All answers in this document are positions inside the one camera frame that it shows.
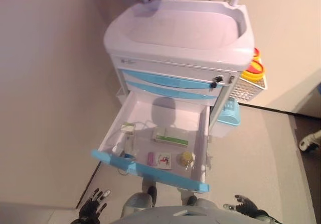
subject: yellow lid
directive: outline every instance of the yellow lid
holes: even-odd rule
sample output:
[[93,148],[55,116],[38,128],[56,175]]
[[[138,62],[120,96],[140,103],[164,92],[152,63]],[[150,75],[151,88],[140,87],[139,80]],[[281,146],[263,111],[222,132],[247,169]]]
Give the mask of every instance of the yellow lid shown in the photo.
[[242,72],[241,77],[251,82],[260,80],[264,76],[264,67],[258,61],[253,60],[248,69]]
[[187,162],[190,162],[190,161],[193,160],[193,155],[192,155],[192,153],[189,152],[189,151],[184,151],[184,152],[182,153],[182,159],[185,160],[185,161],[187,161]]

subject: white plastic cart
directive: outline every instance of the white plastic cart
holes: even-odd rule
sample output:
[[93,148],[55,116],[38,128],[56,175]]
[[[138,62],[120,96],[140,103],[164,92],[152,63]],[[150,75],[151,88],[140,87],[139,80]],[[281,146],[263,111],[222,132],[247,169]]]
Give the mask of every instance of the white plastic cart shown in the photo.
[[[156,0],[136,4],[108,28],[104,44],[125,102],[93,155],[128,173],[183,189],[206,192],[208,135],[241,72],[254,40],[245,6],[225,2]],[[135,124],[136,160],[113,153]],[[187,147],[151,139],[155,127],[187,131]],[[191,166],[177,161],[194,154]],[[147,166],[149,152],[172,155],[170,170]]]

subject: blue trim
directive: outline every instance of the blue trim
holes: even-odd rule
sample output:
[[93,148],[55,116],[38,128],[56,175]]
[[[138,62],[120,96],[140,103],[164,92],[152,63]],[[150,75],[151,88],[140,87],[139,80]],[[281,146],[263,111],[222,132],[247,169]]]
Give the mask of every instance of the blue trim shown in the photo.
[[171,90],[167,88],[161,88],[161,87],[154,87],[154,86],[149,86],[137,82],[131,82],[131,81],[126,81],[128,84],[138,87],[142,90],[155,93],[158,95],[162,96],[167,96],[167,97],[176,97],[176,98],[184,98],[184,99],[197,99],[197,100],[206,100],[206,99],[215,99],[216,97],[214,96],[207,96],[207,95],[201,95],[201,94],[196,94],[196,93],[190,93],[190,92],[182,92],[182,91],[176,91],[176,90]]
[[194,80],[186,80],[176,77],[160,76],[144,72],[135,72],[129,70],[123,70],[124,73],[138,78],[140,80],[166,86],[166,87],[177,87],[177,88],[189,88],[189,89],[209,89],[211,88],[210,83],[199,82]]
[[178,188],[193,190],[198,192],[208,192],[209,185],[197,180],[191,180],[168,171],[159,170],[147,165],[139,164],[137,162],[126,160],[121,157],[108,154],[106,152],[93,150],[92,156],[101,160],[102,162],[127,171],[127,173],[148,178],[167,185],[172,185]]

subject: gray floor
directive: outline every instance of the gray floor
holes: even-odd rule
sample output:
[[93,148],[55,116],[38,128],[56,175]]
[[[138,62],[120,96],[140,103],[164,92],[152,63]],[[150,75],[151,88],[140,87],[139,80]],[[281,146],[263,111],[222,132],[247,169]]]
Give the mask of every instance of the gray floor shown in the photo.
[[[308,134],[321,129],[321,120],[295,117],[294,134],[301,140]],[[321,223],[321,156],[320,149],[309,153],[301,152],[306,177],[309,183],[316,223]]]
[[[314,224],[308,181],[294,134],[295,120],[288,115],[242,106],[241,125],[224,138],[208,144],[206,182],[210,192],[197,194],[222,208],[235,203],[235,194],[252,199],[259,208],[284,224]],[[157,183],[157,206],[181,205],[177,188]],[[101,215],[107,224],[120,217],[125,201],[141,191],[141,178],[120,175],[101,165],[85,198],[95,188],[111,189],[108,206]],[[77,211],[54,212],[49,224],[68,223]]]

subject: robotic hand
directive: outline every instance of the robotic hand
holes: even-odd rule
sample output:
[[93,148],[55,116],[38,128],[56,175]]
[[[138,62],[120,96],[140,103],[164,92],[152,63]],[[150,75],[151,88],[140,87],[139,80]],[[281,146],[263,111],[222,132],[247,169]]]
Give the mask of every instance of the robotic hand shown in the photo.
[[98,218],[107,206],[107,203],[104,203],[100,208],[99,206],[110,193],[110,190],[102,192],[99,191],[99,188],[95,189],[86,203],[80,208],[79,218],[74,220],[71,224],[100,224]]
[[269,216],[269,214],[266,211],[258,209],[257,206],[254,204],[254,202],[252,202],[249,198],[243,195],[235,195],[235,198],[241,204],[239,205],[224,204],[223,207],[226,210],[234,210],[242,213],[243,215],[247,215],[251,218],[262,220],[264,222],[268,222],[271,224],[273,223],[282,224],[275,218]]

